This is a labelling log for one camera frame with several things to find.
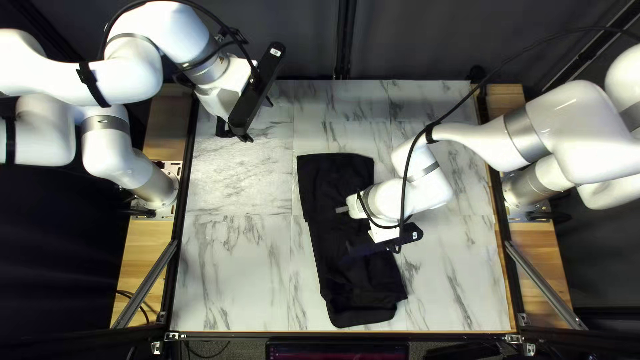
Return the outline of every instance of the black cloth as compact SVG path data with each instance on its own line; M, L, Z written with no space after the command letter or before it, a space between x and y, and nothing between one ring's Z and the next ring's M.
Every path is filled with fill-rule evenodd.
M320 294L339 328L390 320L406 299L393 254L348 257L349 246L373 243L367 219L336 213L347 196L373 184L373 159L357 154L298 156L302 211L309 226Z

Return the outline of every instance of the white marble tile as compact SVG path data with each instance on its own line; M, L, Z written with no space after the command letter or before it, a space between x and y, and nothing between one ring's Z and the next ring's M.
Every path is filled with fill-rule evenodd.
M296 119L389 120L386 80L299 81L295 103Z
M250 128L253 144L214 137L215 121L201 111L172 329L509 329L484 162L464 146L431 145L456 195L414 215L426 235L396 256L409 299L389 322L331 324L301 216L295 156L355 152L374 159L376 182L396 177L393 147L466 91L463 81L277 82L276 106ZM470 104L449 120L474 123Z
M223 215L291 213L293 123L256 119L253 143L215 136L201 107L187 210Z
M462 100L470 90L468 81L389 80L391 121L434 121ZM447 121L477 124L473 98L449 115Z
M286 331L289 215L185 217L172 329Z
M296 116L293 125L294 162L299 155L354 152L374 160L376 183L395 176L390 157L392 142L389 122L325 121ZM294 164L293 173L292 214L302 215L296 164Z
M410 331L509 329L493 220L446 209L413 216L425 237L403 247Z
M392 122L393 147L414 137L425 125L426 122L417 120ZM452 215L493 216L484 160L456 142L437 142L429 145L429 148L453 187L454 197L445 205Z
M273 107L260 107L254 121L293 121L296 83L297 81L294 80L276 80L269 90L269 98L273 102Z
M291 220L291 271L289 285L289 330L291 331L401 331L406 330L406 301L398 303L393 319L367 325L337 329L326 310L320 295L320 283L316 270L309 228L302 216Z

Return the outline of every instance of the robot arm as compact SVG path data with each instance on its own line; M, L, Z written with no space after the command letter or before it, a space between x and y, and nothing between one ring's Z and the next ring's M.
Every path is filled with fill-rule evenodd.
M391 162L399 176L404 174L404 164L413 138L402 143L391 154ZM374 184L360 193L362 202L373 220L380 225L396 225L400 219L402 179L391 179ZM433 153L422 138L414 148L409 162L405 190L405 216L435 209L453 197L453 189L445 177ZM352 218L367 218L357 194L347 197L349 215ZM371 237L375 242L397 238L398 228L380 229L371 224Z
M640 197L640 129L632 136L622 116L640 126L640 45L616 59L607 73L609 96L588 81L572 81L525 106L482 126L445 123L433 128L434 140L466 145L491 167L512 174L503 184L505 200L524 211L556 193L578 185L578 192L593 209L610 208ZM392 155L402 176L413 139ZM442 172L418 181L412 174L437 164L425 138L418 139L409 164L405 214L441 206L451 198L451 187ZM365 207L383 225L400 218L402 180L373 185L362 192ZM355 195L347 198L349 214L365 218ZM397 231L383 241L397 237Z
M246 129L285 49L272 43L248 86L248 62L221 52L223 39L213 37L191 7L172 1L152 1L123 13L109 32L104 60L87 64L50 60L31 35L0 29L0 96L22 95L15 137L8 138L14 132L7 132L11 127L0 119L0 143L16 143L16 163L66 165L75 156L75 121L81 125L83 163L89 173L132 191L150 209L168 206L177 180L132 149L121 104L158 92L164 54L196 85L207 111L228 120L241 140L250 138ZM88 84L91 78L95 88ZM5 146L0 146L0 161L6 162L6 156Z
M575 184L640 172L640 141L605 92L588 81L564 84L482 126L440 124L433 138L460 142L504 172L553 154Z
M627 49L622 53L607 71L605 79L606 92L611 98L616 111L620 113L627 127L633 130L631 136L640 140L640 45ZM637 160L636 152L611 153L610 165L624 167L625 163L620 158ZM561 170L556 155L549 155L526 170L512 174L504 181L505 200L512 206L520 209L532 209L533 205L556 193L577 187L584 204L591 209L608 209L640 198L640 174L637 167L628 168L624 176L617 171L610 172L607 177L613 177L608 181L574 183L568 180ZM594 163L594 172L601 167Z

